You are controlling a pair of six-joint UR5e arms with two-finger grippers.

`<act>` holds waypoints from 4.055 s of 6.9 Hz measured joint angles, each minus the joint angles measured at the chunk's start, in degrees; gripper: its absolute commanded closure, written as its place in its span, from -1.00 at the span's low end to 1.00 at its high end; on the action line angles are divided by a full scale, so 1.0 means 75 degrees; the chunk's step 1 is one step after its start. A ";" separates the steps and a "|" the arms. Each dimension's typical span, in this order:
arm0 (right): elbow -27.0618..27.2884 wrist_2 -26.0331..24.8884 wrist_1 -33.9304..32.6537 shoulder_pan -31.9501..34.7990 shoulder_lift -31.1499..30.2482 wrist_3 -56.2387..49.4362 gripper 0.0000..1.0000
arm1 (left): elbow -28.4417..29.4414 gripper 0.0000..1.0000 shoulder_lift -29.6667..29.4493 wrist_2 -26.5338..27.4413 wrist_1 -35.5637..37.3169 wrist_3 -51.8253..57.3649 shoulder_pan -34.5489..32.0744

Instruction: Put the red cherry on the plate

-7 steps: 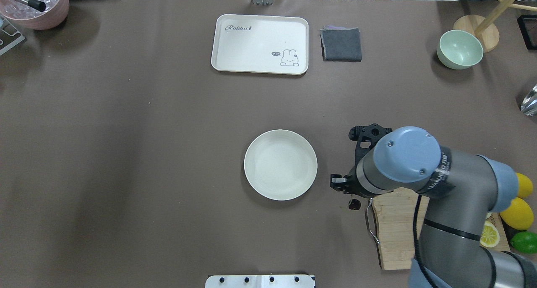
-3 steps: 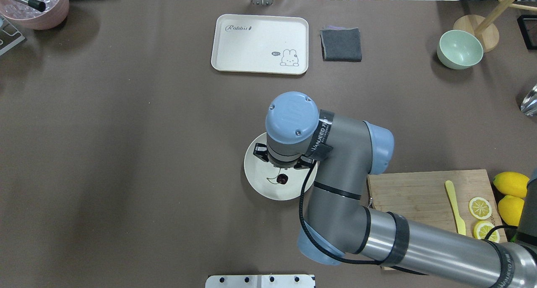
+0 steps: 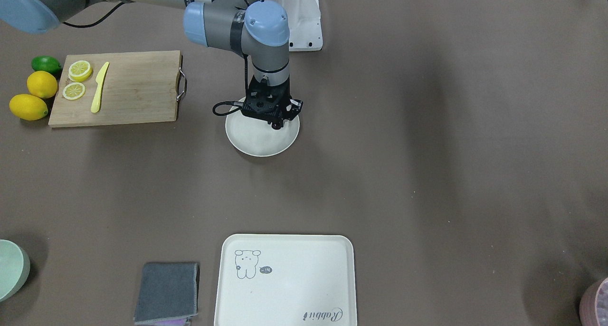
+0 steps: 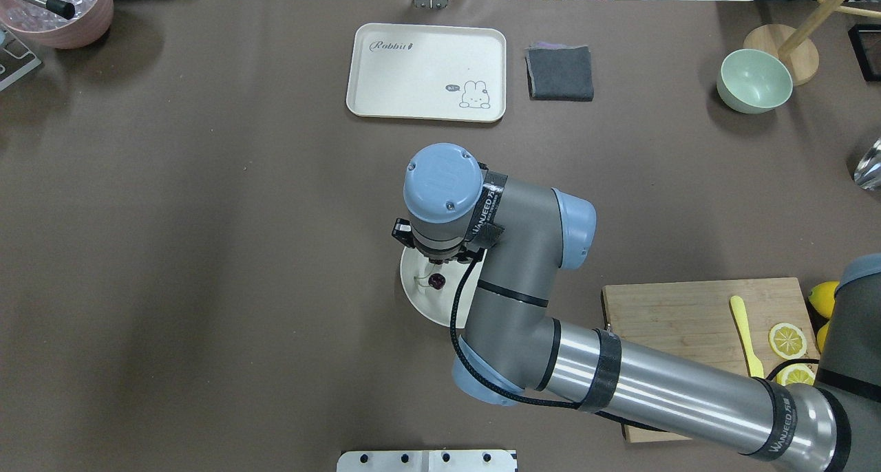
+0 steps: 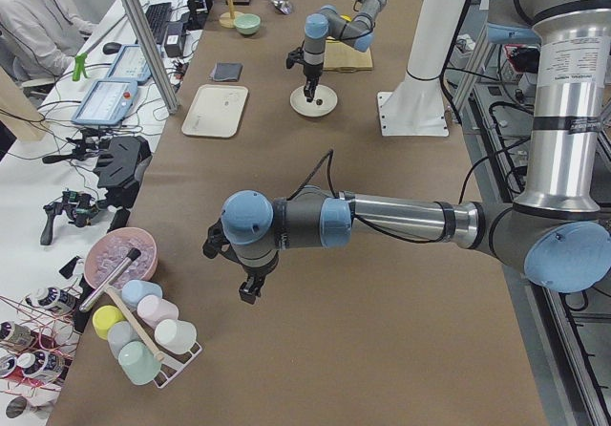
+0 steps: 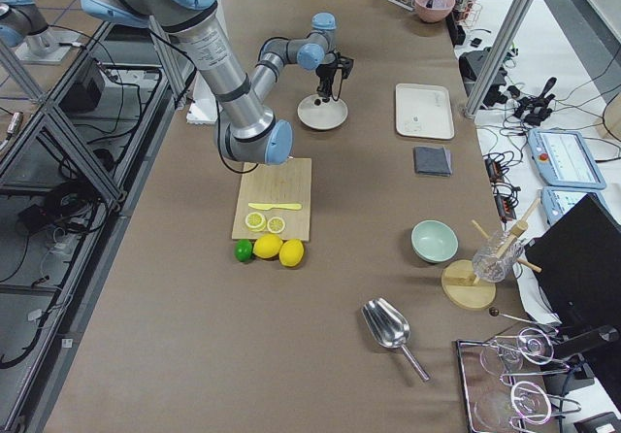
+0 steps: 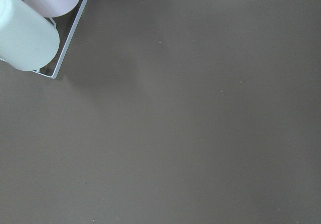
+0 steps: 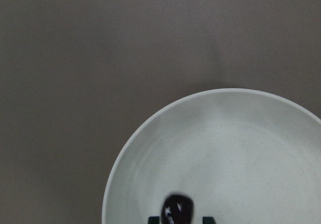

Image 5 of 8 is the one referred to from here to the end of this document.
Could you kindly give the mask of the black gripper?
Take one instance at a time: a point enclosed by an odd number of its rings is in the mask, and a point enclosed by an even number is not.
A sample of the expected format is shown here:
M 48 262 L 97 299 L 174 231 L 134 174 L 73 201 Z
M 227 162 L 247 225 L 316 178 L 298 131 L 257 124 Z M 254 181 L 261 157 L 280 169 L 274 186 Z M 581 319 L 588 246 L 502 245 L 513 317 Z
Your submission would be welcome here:
M 208 228 L 207 238 L 202 246 L 202 253 L 209 259 L 218 255 L 240 265 L 246 272 L 247 279 L 239 288 L 242 301 L 254 305 L 261 296 L 266 276 L 278 264 L 278 250 L 271 247 L 255 248 L 253 245 L 232 245 L 223 233 L 221 220 Z
M 316 88 L 324 69 L 325 52 L 311 53 L 302 47 L 288 53 L 285 65 L 291 69 L 295 64 L 303 66 L 306 82 L 303 88 L 305 101 L 311 103 L 315 98 Z

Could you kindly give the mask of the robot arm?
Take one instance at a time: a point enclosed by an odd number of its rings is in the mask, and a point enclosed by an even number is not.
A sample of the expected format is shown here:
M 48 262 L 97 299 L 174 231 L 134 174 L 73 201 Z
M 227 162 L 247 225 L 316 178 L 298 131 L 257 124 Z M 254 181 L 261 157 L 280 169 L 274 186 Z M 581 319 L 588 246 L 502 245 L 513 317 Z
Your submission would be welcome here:
M 282 250 L 348 243 L 355 223 L 414 244 L 453 242 L 497 258 L 560 293 L 590 288 L 610 267 L 610 235 L 591 198 L 607 58 L 610 0 L 491 0 L 495 42 L 540 39 L 524 191 L 511 203 L 417 202 L 321 189 L 289 197 L 230 196 L 203 253 L 246 272 L 240 296 L 259 297 Z
M 365 52 L 374 37 L 377 15 L 387 5 L 387 0 L 354 0 L 360 9 L 351 20 L 346 20 L 331 5 L 321 7 L 309 15 L 305 22 L 305 37 L 301 46 L 286 58 L 288 69 L 296 64 L 303 66 L 305 100 L 315 98 L 319 79 L 323 74 L 326 42 L 328 38 L 344 43 L 358 52 Z

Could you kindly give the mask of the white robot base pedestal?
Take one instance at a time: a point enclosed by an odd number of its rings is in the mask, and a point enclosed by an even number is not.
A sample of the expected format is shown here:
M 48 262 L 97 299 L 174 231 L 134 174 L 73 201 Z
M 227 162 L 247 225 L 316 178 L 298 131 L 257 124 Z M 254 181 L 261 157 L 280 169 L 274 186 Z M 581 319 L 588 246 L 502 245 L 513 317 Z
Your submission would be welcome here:
M 446 137 L 449 134 L 440 77 L 454 33 L 469 0 L 424 0 L 404 80 L 380 92 L 378 114 L 385 137 Z

